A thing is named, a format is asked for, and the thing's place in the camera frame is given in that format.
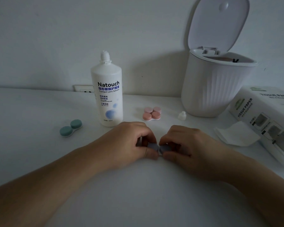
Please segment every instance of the white plastic bottle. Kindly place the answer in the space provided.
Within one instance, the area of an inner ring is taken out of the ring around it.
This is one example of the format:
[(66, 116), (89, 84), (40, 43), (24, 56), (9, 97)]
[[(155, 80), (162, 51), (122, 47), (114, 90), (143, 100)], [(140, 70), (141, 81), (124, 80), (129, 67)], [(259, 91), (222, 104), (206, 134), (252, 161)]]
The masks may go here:
[(91, 68), (99, 119), (104, 126), (123, 120), (122, 70), (111, 63), (109, 53), (101, 52), (100, 64)]

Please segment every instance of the left hand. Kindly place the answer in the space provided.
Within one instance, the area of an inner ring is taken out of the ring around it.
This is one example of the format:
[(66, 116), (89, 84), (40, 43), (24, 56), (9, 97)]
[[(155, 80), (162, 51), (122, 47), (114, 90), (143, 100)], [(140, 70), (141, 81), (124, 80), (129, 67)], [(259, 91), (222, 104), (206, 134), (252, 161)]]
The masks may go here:
[[(136, 146), (142, 137), (142, 146)], [(122, 168), (140, 158), (158, 159), (158, 152), (148, 148), (157, 143), (155, 135), (143, 122), (122, 122), (112, 130), (84, 146), (102, 170)]]

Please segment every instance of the hand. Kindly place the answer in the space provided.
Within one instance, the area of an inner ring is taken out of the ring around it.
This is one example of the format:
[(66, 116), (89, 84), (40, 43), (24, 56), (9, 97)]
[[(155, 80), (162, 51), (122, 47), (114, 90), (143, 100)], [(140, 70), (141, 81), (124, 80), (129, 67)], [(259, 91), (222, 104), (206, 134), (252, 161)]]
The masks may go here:
[(234, 162), (245, 156), (216, 141), (199, 129), (172, 126), (159, 145), (169, 144), (173, 151), (163, 158), (203, 179), (218, 179), (231, 172)]
[[(142, 137), (142, 146), (136, 146)], [(158, 152), (148, 148), (157, 143), (155, 135), (143, 122), (122, 122), (84, 148), (101, 162), (102, 170), (124, 167), (137, 159), (158, 159)]]

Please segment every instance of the tissue paper package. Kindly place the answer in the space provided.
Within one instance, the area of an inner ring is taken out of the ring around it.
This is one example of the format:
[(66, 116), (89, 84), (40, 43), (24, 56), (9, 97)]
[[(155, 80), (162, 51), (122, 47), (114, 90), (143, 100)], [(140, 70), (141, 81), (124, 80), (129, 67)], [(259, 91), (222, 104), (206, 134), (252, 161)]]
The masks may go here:
[(243, 86), (231, 101), (230, 112), (260, 135), (260, 142), (284, 165), (284, 91)]

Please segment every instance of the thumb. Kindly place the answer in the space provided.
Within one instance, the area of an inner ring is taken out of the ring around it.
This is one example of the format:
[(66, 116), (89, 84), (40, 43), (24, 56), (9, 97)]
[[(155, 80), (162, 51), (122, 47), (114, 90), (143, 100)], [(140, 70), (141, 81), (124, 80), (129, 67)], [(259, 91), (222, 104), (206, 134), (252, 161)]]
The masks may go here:
[(163, 158), (175, 164), (178, 164), (187, 171), (190, 171), (191, 169), (191, 162), (190, 162), (191, 159), (188, 156), (179, 154), (174, 151), (168, 151), (163, 153)]
[(147, 159), (154, 159), (157, 160), (159, 154), (152, 148), (146, 146), (137, 146), (136, 147), (137, 159), (147, 158)]

